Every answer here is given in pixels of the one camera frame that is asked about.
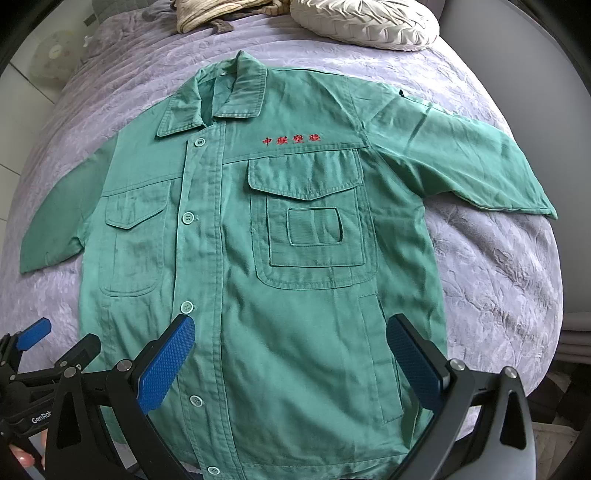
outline brown fabric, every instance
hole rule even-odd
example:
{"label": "brown fabric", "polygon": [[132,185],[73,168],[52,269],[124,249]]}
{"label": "brown fabric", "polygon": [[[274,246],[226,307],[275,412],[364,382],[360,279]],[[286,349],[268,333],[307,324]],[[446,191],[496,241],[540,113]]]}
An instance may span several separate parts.
{"label": "brown fabric", "polygon": [[234,27],[230,25],[228,22],[221,20],[219,18],[213,19],[210,22],[216,28],[217,33],[228,33],[234,30]]}
{"label": "brown fabric", "polygon": [[177,30],[187,33],[214,18],[267,3],[269,0],[176,0]]}
{"label": "brown fabric", "polygon": [[288,14],[290,12],[290,4],[291,0],[272,0],[271,5],[265,5],[262,8],[258,8],[256,13],[270,15],[272,17]]}

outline metal screw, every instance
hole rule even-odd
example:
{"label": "metal screw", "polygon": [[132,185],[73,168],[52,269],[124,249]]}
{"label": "metal screw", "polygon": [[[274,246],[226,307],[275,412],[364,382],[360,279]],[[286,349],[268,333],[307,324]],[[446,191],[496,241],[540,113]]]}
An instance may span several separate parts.
{"label": "metal screw", "polygon": [[450,367],[452,367],[454,370],[457,370],[458,372],[461,372],[466,369],[466,364],[458,358],[452,358],[449,361],[449,365],[450,365]]}
{"label": "metal screw", "polygon": [[68,368],[66,368],[66,369],[64,370],[64,377],[66,377],[66,378],[71,378],[71,377],[73,377],[74,375],[76,375],[76,372],[77,372],[77,371],[78,371],[78,370],[76,369],[76,367],[68,367]]}
{"label": "metal screw", "polygon": [[117,370],[120,372],[127,372],[127,370],[131,368],[131,365],[131,360],[121,360],[119,363],[117,363]]}
{"label": "metal screw", "polygon": [[517,378],[517,370],[513,367],[505,367],[503,372],[509,378]]}

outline beige pillow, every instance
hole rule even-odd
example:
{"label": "beige pillow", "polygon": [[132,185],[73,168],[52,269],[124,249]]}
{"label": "beige pillow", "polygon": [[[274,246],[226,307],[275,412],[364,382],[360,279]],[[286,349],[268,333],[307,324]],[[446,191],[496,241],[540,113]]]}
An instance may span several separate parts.
{"label": "beige pillow", "polygon": [[435,15],[415,0],[291,0],[291,16],[324,37],[390,50],[422,50],[439,36]]}

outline green button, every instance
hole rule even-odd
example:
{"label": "green button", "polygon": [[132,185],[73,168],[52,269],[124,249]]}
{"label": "green button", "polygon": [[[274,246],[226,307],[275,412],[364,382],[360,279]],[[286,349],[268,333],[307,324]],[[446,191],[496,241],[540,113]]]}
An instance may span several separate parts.
{"label": "green button", "polygon": [[188,315],[193,311],[193,304],[190,301],[184,301],[181,304],[181,313]]}
{"label": "green button", "polygon": [[185,212],[182,219],[185,225],[190,225],[195,220],[195,216],[191,212]]}
{"label": "green button", "polygon": [[191,401],[191,403],[194,407],[202,407],[203,406],[203,399],[201,397],[199,397],[198,395],[191,395],[189,397],[189,400]]}

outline button placket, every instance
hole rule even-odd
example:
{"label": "button placket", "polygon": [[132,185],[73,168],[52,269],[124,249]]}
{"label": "button placket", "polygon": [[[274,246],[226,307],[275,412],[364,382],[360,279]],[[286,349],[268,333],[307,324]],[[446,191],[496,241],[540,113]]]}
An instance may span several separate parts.
{"label": "button placket", "polygon": [[[220,335],[221,316],[221,283],[219,269],[220,250],[220,186],[222,182],[222,154],[225,139],[225,123],[217,122],[198,133],[202,137],[192,137],[187,142],[186,164],[183,172],[183,186],[180,200],[180,228],[177,235],[177,281],[175,295],[177,301],[188,301],[199,305],[195,313],[199,321],[200,341],[211,345],[216,344]],[[185,228],[183,223],[192,213],[193,224]],[[207,282],[194,281],[196,271],[207,276]],[[219,352],[204,349],[187,358],[179,375],[195,377],[199,371],[198,384],[192,381],[180,382],[184,385],[185,402],[190,403],[185,412],[187,424],[198,424],[203,421],[205,398],[211,404],[221,404],[221,412],[227,410],[226,399],[220,395]],[[203,395],[194,395],[196,387]],[[232,476],[244,480],[238,456],[231,441],[229,419],[227,414],[220,417],[215,409],[208,420],[207,431],[187,430],[194,442],[194,449],[199,452],[199,463],[203,465],[206,476]]]}

